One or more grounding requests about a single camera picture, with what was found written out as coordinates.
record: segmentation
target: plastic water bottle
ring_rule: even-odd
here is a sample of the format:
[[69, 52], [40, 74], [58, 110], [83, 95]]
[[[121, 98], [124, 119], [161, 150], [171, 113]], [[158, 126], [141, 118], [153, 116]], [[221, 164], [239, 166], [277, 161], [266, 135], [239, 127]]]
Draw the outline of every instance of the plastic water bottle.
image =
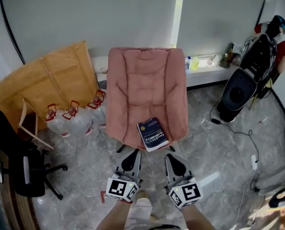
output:
[[191, 64], [191, 57], [187, 56], [185, 58], [185, 70], [189, 70], [190, 69], [190, 64]]
[[103, 95], [102, 100], [99, 96], [95, 96], [93, 98], [93, 101], [87, 105], [88, 110], [94, 119], [94, 122], [97, 123], [100, 126], [100, 128], [106, 128], [106, 104], [107, 102], [105, 98], [106, 94], [105, 92], [103, 93], [104, 95]]
[[48, 112], [46, 123], [48, 128], [54, 133], [61, 135], [62, 137], [68, 137], [70, 135], [71, 129], [68, 126], [66, 120], [62, 117], [65, 112], [62, 110], [56, 110], [55, 104], [48, 105], [47, 108]]
[[96, 130], [92, 121], [92, 116], [85, 108], [79, 107], [78, 105], [71, 106], [68, 109], [68, 112], [64, 113], [62, 116], [67, 120], [67, 123], [73, 132], [83, 133], [88, 136]]

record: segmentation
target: black wire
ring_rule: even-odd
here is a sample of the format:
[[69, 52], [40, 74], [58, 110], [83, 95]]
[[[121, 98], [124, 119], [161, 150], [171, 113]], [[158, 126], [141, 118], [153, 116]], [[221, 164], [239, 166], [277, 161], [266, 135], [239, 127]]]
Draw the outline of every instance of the black wire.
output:
[[264, 96], [262, 99], [267, 98], [268, 96], [270, 96], [270, 94], [271, 94], [271, 90], [269, 90], [268, 95], [267, 95], [267, 96]]
[[211, 113], [212, 113], [212, 111], [213, 111], [214, 108], [217, 106], [217, 104], [220, 102], [221, 98], [222, 98], [222, 97], [220, 97], [219, 100], [216, 102], [216, 104], [212, 107], [212, 109], [211, 109], [211, 111], [210, 111], [210, 119], [212, 119], [212, 118], [211, 118]]
[[259, 152], [259, 150], [258, 150], [258, 148], [257, 148], [256, 143], [254, 143], [254, 141], [253, 141], [252, 138], [251, 138], [251, 135], [252, 135], [252, 133], [253, 133], [251, 129], [248, 131], [248, 134], [246, 134], [246, 133], [244, 133], [244, 132], [235, 132], [229, 125], [226, 125], [226, 124], [223, 124], [223, 123], [220, 123], [220, 124], [221, 124], [221, 125], [224, 125], [224, 126], [227, 126], [234, 134], [242, 134], [242, 135], [248, 136], [248, 137], [250, 138], [251, 142], [253, 143], [254, 148], [257, 150], [258, 157], [257, 157], [256, 162], [259, 162], [259, 160], [260, 160], [260, 152]]
[[[212, 109], [210, 111], [210, 119], [211, 120], [212, 120], [211, 113], [214, 110], [214, 108], [217, 106], [217, 104], [220, 102], [221, 99], [222, 99], [222, 97], [217, 101], [217, 103], [212, 107]], [[260, 160], [260, 152], [259, 152], [259, 150], [257, 148], [257, 145], [254, 143], [254, 141], [251, 138], [251, 135], [253, 133], [251, 129], [248, 131], [248, 134], [246, 134], [244, 132], [235, 132], [229, 125], [223, 124], [221, 122], [219, 122], [219, 124], [227, 126], [234, 134], [242, 134], [242, 135], [248, 136], [250, 138], [251, 142], [253, 143], [254, 148], [257, 150], [257, 153], [258, 153], [258, 157], [257, 157], [256, 163], [259, 162], [259, 160]]]

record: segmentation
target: book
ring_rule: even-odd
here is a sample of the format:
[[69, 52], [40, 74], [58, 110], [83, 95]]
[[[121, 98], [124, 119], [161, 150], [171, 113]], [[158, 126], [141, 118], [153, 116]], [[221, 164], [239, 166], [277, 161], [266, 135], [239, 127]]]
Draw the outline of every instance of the book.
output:
[[137, 127], [148, 152], [159, 149], [169, 143], [156, 117], [146, 122], [138, 123]]

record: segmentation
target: white shelf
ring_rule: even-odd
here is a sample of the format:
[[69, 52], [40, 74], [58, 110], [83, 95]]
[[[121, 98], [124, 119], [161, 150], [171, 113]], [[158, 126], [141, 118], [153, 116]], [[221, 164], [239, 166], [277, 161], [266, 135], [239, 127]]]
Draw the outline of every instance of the white shelf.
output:
[[[205, 65], [206, 59], [201, 59], [199, 65]], [[206, 66], [206, 67], [198, 67], [197, 70], [187, 70], [186, 71], [186, 79], [187, 79], [187, 87], [224, 81], [228, 80], [234, 71], [238, 69], [237, 66], [231, 65], [229, 68], [223, 68], [219, 66]]]

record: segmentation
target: chair cushion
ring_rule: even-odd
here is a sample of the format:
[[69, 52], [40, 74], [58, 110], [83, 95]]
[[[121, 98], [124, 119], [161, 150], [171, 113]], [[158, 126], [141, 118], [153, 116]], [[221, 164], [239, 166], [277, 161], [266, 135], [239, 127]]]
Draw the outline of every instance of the chair cushion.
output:
[[188, 133], [181, 49], [113, 48], [108, 55], [107, 133], [145, 149], [137, 124], [156, 117], [171, 145]]

